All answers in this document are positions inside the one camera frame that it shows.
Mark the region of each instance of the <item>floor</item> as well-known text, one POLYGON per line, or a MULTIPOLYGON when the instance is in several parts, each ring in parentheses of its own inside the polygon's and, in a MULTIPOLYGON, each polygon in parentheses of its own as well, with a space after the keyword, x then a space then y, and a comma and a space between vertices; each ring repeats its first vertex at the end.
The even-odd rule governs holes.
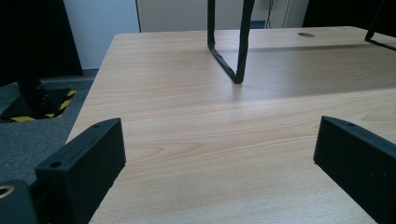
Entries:
MULTIPOLYGON (((64 146, 97 72, 98 69, 90 69, 85 70, 82 77, 41 79, 46 90, 77 91, 60 118, 0 123, 0 182, 20 179, 31 184, 35 181, 35 167, 64 146)), ((0 87, 0 113, 18 95, 15 83, 0 87)))

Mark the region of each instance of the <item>wood grain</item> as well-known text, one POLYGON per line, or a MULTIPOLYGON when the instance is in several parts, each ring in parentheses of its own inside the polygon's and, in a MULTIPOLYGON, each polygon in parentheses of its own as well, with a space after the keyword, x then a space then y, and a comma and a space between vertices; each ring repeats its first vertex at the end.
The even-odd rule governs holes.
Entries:
MULTIPOLYGON (((127 164, 92 223, 373 223, 313 163, 323 115, 396 142, 396 54, 364 35, 252 30, 242 85, 206 32, 116 36, 70 135, 122 119, 127 164)), ((238 32, 216 36, 235 66, 238 32)))

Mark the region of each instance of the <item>black equipment base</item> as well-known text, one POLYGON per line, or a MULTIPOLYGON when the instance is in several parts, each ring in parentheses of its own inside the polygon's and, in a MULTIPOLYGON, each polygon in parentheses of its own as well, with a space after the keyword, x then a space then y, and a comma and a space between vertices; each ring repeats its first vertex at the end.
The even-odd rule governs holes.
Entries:
POLYGON ((0 223, 89 223, 125 162, 120 119, 94 124, 38 164, 31 186, 0 183, 0 223))
POLYGON ((61 106, 64 100, 67 98, 70 89, 59 89, 59 90, 49 90, 47 91, 49 101, 52 103, 53 107, 50 110, 45 111, 44 114, 35 115, 30 110, 29 106, 26 104, 24 99, 19 96, 4 112, 0 115, 1 119, 11 119, 17 117, 31 117, 35 119, 47 119, 46 114, 58 115, 61 113, 61 106))
POLYGON ((356 124, 323 117, 315 163, 378 223, 396 223, 396 145, 356 124))

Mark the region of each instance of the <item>desk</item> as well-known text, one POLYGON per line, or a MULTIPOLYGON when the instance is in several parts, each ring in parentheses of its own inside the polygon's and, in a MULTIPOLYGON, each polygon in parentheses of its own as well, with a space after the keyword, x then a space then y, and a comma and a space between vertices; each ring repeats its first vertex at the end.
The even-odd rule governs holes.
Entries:
MULTIPOLYGON (((238 34, 216 33, 233 68, 238 34)), ((313 162, 322 115, 396 142, 396 53, 364 35, 252 30, 242 85, 206 32, 117 35, 70 135, 122 118, 126 166, 92 223, 372 223, 313 162)))

